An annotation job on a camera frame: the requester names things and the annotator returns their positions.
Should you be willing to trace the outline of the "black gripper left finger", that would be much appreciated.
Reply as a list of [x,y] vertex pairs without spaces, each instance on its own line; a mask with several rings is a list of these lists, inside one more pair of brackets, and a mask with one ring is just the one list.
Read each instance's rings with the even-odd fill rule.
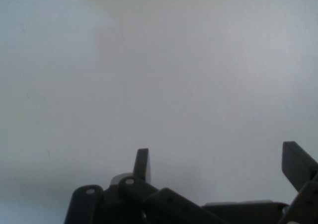
[[74,190],[66,224],[222,224],[224,221],[174,191],[150,184],[150,154],[139,149],[131,173],[119,175],[107,189]]

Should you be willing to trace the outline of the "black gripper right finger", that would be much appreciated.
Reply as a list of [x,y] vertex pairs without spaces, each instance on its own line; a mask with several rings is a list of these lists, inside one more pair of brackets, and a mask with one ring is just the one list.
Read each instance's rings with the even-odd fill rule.
[[282,171],[298,194],[283,214],[282,224],[318,222],[318,162],[296,142],[283,143]]

